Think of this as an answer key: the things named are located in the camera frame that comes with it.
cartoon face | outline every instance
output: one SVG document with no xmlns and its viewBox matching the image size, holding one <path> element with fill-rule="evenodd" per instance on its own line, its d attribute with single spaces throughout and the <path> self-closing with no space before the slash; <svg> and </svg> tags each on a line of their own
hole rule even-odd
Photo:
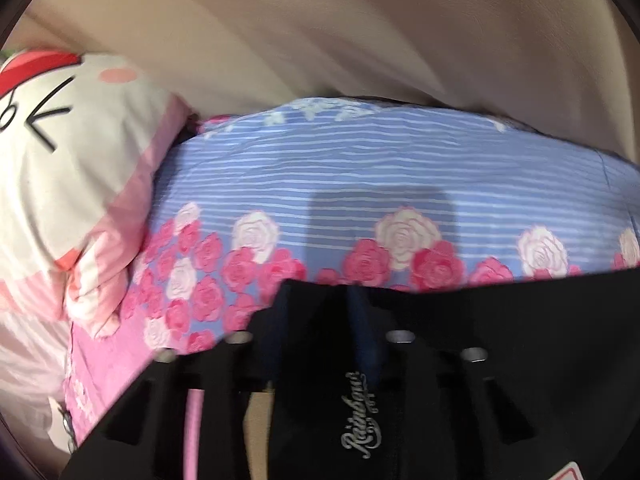
<svg viewBox="0 0 640 480">
<path fill-rule="evenodd" d="M 27 52 L 11 58 L 2 67 L 2 77 L 0 77 L 0 134 L 24 115 L 24 112 L 20 113 L 24 108 L 28 108 L 24 127 L 43 144 L 46 150 L 51 153 L 55 152 L 56 141 L 46 133 L 41 121 L 47 117 L 68 114 L 71 111 L 71 105 L 52 108 L 47 107 L 47 104 L 76 76 L 66 77 L 36 104 L 32 103 L 32 98 L 24 99 L 21 102 L 20 89 L 23 86 L 28 86 L 34 78 L 80 64 L 82 64 L 80 56 L 60 52 Z"/>
<path fill-rule="evenodd" d="M 24 274 L 81 246 L 113 198 L 105 190 L 124 189 L 150 148 L 168 96 L 117 56 L 25 52 L 4 64 L 0 231 Z M 30 230 L 37 251 L 21 242 Z M 0 258 L 0 280 L 9 273 Z"/>
</svg>

black eye line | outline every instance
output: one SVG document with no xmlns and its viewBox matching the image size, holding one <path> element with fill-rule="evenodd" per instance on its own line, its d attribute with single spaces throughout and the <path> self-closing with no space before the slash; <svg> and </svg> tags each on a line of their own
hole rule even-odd
<svg viewBox="0 0 640 480">
<path fill-rule="evenodd" d="M 6 106 L 6 108 L 0 114 L 0 132 L 4 132 L 9 127 L 9 124 L 14 122 L 15 115 L 18 113 L 18 105 L 13 102 L 15 90 L 16 90 L 15 88 L 13 90 L 11 90 L 11 95 L 9 95 L 9 104 Z M 4 114 L 7 113 L 8 110 L 13 110 L 14 114 L 11 116 L 11 119 L 9 120 L 9 122 L 7 124 L 5 124 L 4 126 L 2 126 L 1 125 L 2 118 L 4 117 Z"/>
<path fill-rule="evenodd" d="M 71 107 L 56 108 L 55 110 L 48 110 L 47 112 L 43 112 L 41 114 L 39 114 L 38 111 L 47 103 L 47 101 L 49 101 L 49 99 L 60 92 L 60 90 L 71 83 L 75 78 L 76 76 L 71 76 L 70 78 L 66 79 L 58 86 L 56 86 L 42 101 L 40 101 L 40 103 L 31 111 L 29 116 L 24 121 L 25 126 L 28 126 L 31 129 L 36 137 L 40 139 L 40 141 L 47 147 L 47 149 L 51 153 L 56 151 L 57 146 L 55 145 L 53 140 L 51 140 L 47 136 L 47 134 L 42 131 L 39 126 L 36 126 L 35 122 L 52 115 L 68 114 L 71 111 Z"/>
</svg>

pink cheek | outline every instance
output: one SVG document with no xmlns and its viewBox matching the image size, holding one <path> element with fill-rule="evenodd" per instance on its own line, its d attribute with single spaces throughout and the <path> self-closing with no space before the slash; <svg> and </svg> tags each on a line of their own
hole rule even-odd
<svg viewBox="0 0 640 480">
<path fill-rule="evenodd" d="M 103 83 L 129 83 L 137 78 L 138 74 L 132 68 L 108 68 L 98 75 Z"/>
</svg>

beige fabric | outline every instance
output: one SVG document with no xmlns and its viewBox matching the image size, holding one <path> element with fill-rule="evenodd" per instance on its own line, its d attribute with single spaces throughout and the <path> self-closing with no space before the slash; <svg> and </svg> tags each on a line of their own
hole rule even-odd
<svg viewBox="0 0 640 480">
<path fill-rule="evenodd" d="M 252 480 L 267 480 L 267 452 L 273 392 L 253 394 L 244 416 L 244 444 Z"/>
<path fill-rule="evenodd" d="M 56 42 L 129 56 L 206 114 L 438 100 L 640 153 L 640 48 L 610 0 L 35 0 L 9 44 Z"/>
</svg>

white label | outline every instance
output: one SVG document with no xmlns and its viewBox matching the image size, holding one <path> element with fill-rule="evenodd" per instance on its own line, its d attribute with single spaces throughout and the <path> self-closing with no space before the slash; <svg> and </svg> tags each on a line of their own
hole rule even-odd
<svg viewBox="0 0 640 480">
<path fill-rule="evenodd" d="M 376 396 L 367 390 L 367 377 L 360 372 L 349 372 L 345 375 L 351 383 L 351 397 L 342 396 L 344 403 L 353 410 L 345 426 L 340 441 L 345 449 L 356 449 L 363 458 L 370 458 L 372 449 L 382 443 L 382 435 L 378 423 L 371 416 L 378 412 Z"/>
<path fill-rule="evenodd" d="M 577 463 L 569 462 L 549 480 L 584 480 Z"/>
</svg>

